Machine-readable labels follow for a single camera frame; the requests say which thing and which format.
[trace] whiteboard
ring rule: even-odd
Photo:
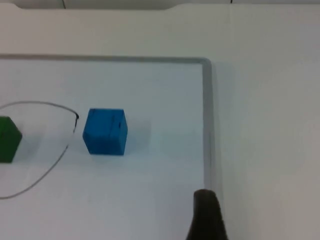
[[[65,156],[36,187],[0,201],[2,240],[183,239],[193,192],[205,187],[200,63],[0,59],[0,105],[22,131],[13,164],[0,165],[0,197],[14,194]],[[89,155],[90,108],[124,109],[124,156]]]

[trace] green cube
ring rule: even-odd
[[[0,163],[12,163],[22,134],[8,116],[0,116]]]

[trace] blue cube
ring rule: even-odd
[[[127,134],[123,109],[91,108],[82,137],[90,154],[124,155]]]

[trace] black object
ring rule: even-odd
[[[228,240],[215,192],[201,189],[194,193],[193,219],[186,240]]]

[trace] cube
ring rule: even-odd
[[[127,134],[123,109],[92,108],[82,137],[92,155],[124,155]]]
[[[22,134],[8,116],[0,116],[0,163],[12,163]]]

